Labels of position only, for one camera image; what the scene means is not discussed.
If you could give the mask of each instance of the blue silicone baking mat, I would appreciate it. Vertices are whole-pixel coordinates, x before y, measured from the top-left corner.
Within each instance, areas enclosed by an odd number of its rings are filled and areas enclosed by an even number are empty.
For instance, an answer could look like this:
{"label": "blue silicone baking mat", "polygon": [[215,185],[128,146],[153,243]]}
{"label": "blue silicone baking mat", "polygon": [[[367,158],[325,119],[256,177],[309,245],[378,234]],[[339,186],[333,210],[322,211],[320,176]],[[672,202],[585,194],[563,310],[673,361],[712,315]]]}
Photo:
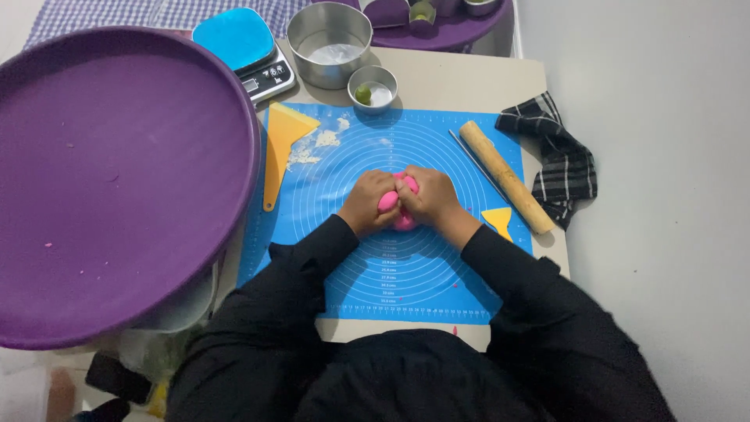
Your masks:
{"label": "blue silicone baking mat", "polygon": [[[365,170],[436,168],[451,177],[458,200],[478,219],[486,209],[509,206],[448,133],[458,133],[469,120],[523,180],[521,148],[494,128],[495,114],[393,109],[363,116],[351,107],[284,105],[321,126],[294,144],[271,213],[262,211],[259,182],[248,210],[239,285],[268,264],[270,242],[296,243],[338,211]],[[513,242],[531,254],[530,231],[515,209],[508,229]],[[502,304],[458,252],[426,227],[383,231],[364,240],[326,279],[325,298],[321,318],[452,324],[487,324]]]}

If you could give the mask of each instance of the purple tray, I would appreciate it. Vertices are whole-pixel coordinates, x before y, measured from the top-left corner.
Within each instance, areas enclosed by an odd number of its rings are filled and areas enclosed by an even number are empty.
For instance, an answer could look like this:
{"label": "purple tray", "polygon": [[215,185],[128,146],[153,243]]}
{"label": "purple tray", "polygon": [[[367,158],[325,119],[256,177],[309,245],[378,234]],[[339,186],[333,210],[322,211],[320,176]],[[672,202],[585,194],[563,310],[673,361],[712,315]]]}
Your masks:
{"label": "purple tray", "polygon": [[191,41],[92,29],[4,63],[0,345],[78,345],[157,305],[212,261],[259,169],[249,97]]}
{"label": "purple tray", "polygon": [[[312,0],[313,3],[325,1],[331,0]],[[359,0],[332,1],[359,10]],[[501,16],[513,13],[512,0],[502,0],[502,3],[493,13],[483,17],[470,16],[461,5],[454,16],[435,18],[434,30],[426,35],[412,34],[408,25],[374,29],[372,45],[407,50],[455,51],[484,37],[492,31]]]}

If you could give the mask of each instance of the wooden rolling pin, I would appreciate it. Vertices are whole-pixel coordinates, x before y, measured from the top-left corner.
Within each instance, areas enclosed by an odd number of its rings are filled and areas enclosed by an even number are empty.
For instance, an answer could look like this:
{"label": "wooden rolling pin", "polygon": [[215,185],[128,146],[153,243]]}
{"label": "wooden rolling pin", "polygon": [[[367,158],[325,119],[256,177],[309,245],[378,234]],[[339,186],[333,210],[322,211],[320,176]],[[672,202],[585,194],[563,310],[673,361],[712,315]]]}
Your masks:
{"label": "wooden rolling pin", "polygon": [[518,176],[495,147],[492,146],[479,126],[473,120],[470,120],[467,124],[461,126],[458,133],[469,144],[479,161],[490,171],[492,177],[500,184],[523,219],[529,223],[531,229],[538,234],[545,234],[552,230],[555,223],[541,208],[539,202],[531,196],[529,190],[521,183]]}

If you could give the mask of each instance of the black plaid cloth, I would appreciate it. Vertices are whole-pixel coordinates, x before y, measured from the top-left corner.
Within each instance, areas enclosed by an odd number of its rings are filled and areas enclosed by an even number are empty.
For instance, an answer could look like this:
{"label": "black plaid cloth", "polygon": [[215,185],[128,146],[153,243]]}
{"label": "black plaid cloth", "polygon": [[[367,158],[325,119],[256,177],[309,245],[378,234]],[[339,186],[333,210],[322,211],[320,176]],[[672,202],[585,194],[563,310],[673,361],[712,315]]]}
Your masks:
{"label": "black plaid cloth", "polygon": [[563,127],[550,93],[503,110],[495,128],[541,141],[541,170],[531,194],[567,230],[575,200],[596,197],[596,169],[589,149]]}

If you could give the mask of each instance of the metal skewer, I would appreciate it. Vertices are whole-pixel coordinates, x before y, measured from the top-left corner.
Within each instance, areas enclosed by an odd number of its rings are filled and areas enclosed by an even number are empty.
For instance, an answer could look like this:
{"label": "metal skewer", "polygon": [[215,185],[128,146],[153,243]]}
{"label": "metal skewer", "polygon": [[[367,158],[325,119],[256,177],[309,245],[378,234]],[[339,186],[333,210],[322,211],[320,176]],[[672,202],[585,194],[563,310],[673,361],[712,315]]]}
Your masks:
{"label": "metal skewer", "polygon": [[479,164],[479,161],[476,161],[476,158],[474,158],[474,155],[471,153],[471,151],[469,151],[469,149],[466,147],[466,145],[464,145],[464,142],[459,137],[457,137],[456,134],[453,133],[452,130],[449,129],[448,133],[450,133],[451,136],[453,136],[453,139],[456,140],[456,142],[458,143],[458,146],[460,146],[461,149],[466,153],[466,155],[469,156],[469,159],[471,159],[471,161],[474,163],[474,165],[476,166],[476,168],[478,168],[479,171],[482,174],[484,174],[485,179],[487,179],[487,181],[492,185],[492,187],[495,188],[495,190],[497,191],[497,193],[500,194],[500,197],[508,205],[512,205],[511,201],[509,201],[508,198],[506,197],[506,194],[503,193],[503,190],[500,189],[500,187],[497,185],[497,182],[495,182],[495,179],[493,179],[492,177],[490,177],[489,174],[487,174],[487,171],[485,170],[485,166]]}

